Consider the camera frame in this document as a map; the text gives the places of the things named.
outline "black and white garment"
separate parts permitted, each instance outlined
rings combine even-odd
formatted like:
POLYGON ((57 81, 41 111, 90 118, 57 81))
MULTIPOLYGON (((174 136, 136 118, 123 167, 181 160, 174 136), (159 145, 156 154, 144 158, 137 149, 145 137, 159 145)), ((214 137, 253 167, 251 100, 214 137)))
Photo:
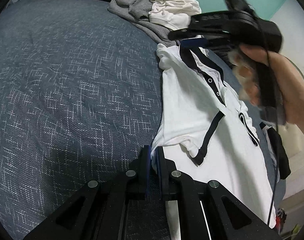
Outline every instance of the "black and white garment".
POLYGON ((280 179, 286 179, 291 174, 291 169, 289 165, 289 159, 286 155, 285 149, 282 144, 281 136, 274 130, 273 127, 266 125, 265 123, 260 123, 260 128, 267 139, 268 149, 273 161, 273 166, 276 168, 276 157, 279 157, 279 171, 277 174, 277 181, 280 179))
MULTIPOLYGON (((152 143, 194 180, 215 179, 267 222, 272 190, 247 107, 205 50, 159 44, 163 114, 152 143)), ((180 239, 175 205, 167 203, 172 239, 180 239)), ((273 209, 270 227, 275 226, 273 209)))

